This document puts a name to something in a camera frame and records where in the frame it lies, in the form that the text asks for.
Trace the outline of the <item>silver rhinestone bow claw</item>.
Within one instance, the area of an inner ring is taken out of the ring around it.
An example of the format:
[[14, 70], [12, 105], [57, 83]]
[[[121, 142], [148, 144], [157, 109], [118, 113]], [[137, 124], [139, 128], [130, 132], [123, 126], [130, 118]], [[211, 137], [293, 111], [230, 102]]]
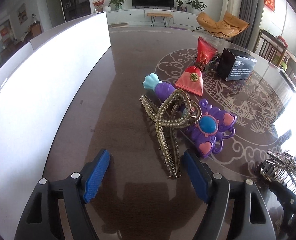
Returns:
[[267, 151], [267, 158], [259, 165], [260, 175], [270, 183], [276, 181], [296, 192], [296, 160], [287, 151]]

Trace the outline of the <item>purple butterfly toy wand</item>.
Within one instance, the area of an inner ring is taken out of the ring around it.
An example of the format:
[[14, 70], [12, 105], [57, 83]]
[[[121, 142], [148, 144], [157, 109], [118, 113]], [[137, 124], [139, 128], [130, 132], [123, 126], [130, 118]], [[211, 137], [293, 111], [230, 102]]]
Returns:
[[[143, 87], [154, 91], [162, 101], [165, 101], [176, 91], [173, 85], [160, 81], [155, 73], [145, 77]], [[212, 106], [207, 99], [200, 100], [196, 106], [191, 106], [191, 108], [193, 113], [200, 110], [201, 114], [196, 121], [184, 128], [185, 134], [196, 146], [201, 157], [206, 158], [212, 153], [220, 153], [223, 148], [223, 141], [235, 134], [234, 125], [237, 116]]]

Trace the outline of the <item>gold rhinestone hair claw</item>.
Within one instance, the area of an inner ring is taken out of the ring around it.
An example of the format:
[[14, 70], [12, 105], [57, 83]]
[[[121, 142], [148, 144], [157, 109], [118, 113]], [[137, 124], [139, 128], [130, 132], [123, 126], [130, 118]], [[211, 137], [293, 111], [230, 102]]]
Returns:
[[169, 177], [180, 178], [182, 173], [176, 131], [188, 128], [201, 119], [200, 106], [181, 89], [175, 89], [160, 106], [155, 105], [148, 96], [143, 94], [140, 101], [147, 116], [155, 125], [156, 136]]

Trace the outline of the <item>red candy-shaped pouch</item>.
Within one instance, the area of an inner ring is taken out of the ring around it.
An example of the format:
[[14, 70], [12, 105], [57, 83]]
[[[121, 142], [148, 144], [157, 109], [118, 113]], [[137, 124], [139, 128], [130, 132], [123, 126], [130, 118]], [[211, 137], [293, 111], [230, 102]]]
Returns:
[[176, 81], [175, 87], [197, 96], [203, 95], [203, 77], [202, 72], [205, 66], [211, 61], [216, 54], [214, 48], [202, 37], [197, 42], [197, 57], [192, 66], [188, 66], [183, 74]]

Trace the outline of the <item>black cardboard box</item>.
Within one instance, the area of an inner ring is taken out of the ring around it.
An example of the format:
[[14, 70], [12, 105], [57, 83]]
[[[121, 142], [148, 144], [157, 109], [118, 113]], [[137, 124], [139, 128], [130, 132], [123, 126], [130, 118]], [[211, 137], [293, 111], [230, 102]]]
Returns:
[[225, 81], [246, 80], [256, 63], [257, 59], [244, 51], [224, 48], [216, 72]]

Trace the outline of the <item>dark wooden chair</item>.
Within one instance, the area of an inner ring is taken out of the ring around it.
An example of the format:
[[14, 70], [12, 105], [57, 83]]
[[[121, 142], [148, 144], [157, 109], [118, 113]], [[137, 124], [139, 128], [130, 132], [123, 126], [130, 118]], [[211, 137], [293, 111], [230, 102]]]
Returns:
[[296, 57], [285, 46], [281, 36], [275, 37], [268, 31], [260, 29], [253, 52], [278, 68], [289, 61], [296, 63]]

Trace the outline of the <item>black eyeglasses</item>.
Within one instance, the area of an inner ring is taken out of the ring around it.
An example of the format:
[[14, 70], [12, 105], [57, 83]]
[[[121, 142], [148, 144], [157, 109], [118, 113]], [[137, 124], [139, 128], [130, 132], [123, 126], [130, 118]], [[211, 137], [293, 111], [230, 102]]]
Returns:
[[205, 66], [205, 71], [215, 70], [219, 64], [221, 59], [221, 54], [215, 54], [214, 57], [209, 61], [209, 63]]

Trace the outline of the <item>orange lounge chair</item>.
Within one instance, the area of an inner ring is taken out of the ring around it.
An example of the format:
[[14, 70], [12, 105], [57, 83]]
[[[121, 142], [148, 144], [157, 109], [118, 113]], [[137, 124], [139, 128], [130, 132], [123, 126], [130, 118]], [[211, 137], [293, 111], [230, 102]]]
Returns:
[[233, 38], [249, 27], [249, 23], [228, 12], [224, 14], [223, 20], [218, 22], [214, 21], [205, 12], [201, 12], [196, 20], [200, 25], [196, 30], [203, 29], [213, 37], [224, 39]]

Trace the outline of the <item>white tv cabinet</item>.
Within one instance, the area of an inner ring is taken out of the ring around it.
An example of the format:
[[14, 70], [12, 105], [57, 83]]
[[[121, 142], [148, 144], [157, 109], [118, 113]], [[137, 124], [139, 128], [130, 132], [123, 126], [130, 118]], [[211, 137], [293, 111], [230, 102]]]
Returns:
[[151, 27], [175, 27], [193, 29], [200, 25], [197, 15], [176, 10], [162, 9], [122, 9], [107, 13], [107, 21], [112, 24], [127, 24]]

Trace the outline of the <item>green plants beside tv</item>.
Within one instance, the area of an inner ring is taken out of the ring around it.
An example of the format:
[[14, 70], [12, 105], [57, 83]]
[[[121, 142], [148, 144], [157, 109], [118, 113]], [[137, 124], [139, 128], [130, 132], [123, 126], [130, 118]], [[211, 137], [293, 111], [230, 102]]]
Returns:
[[176, 0], [177, 11], [187, 12], [190, 8], [192, 14], [199, 14], [202, 11], [205, 11], [207, 5], [199, 0], [187, 0], [184, 5], [184, 1]]

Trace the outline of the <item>wooden bench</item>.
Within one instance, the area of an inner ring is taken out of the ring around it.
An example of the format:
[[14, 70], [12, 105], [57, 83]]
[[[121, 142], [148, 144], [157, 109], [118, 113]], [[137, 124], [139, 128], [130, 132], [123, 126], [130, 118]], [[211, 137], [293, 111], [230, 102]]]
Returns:
[[171, 18], [173, 18], [172, 14], [167, 14], [167, 13], [153, 13], [153, 12], [149, 12], [146, 14], [148, 17], [150, 17], [151, 19], [151, 27], [155, 26], [155, 22], [157, 18], [162, 18], [163, 20], [163, 24], [164, 27], [168, 27], [169, 26], [169, 20]]

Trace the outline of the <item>red flower plant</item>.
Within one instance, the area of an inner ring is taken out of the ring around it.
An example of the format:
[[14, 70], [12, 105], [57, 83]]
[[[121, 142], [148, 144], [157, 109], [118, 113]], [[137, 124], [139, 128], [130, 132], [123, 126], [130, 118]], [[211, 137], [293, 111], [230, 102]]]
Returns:
[[106, 0], [95, 0], [92, 1], [92, 5], [94, 6], [95, 12], [103, 12], [104, 3]]

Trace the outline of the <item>green potted plant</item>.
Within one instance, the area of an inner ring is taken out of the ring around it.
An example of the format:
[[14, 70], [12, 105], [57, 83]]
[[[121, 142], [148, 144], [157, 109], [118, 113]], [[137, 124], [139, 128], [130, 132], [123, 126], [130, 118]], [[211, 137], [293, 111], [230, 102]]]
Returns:
[[120, 10], [123, 9], [123, 4], [126, 2], [126, 0], [110, 0], [109, 6], [114, 8], [114, 10]]

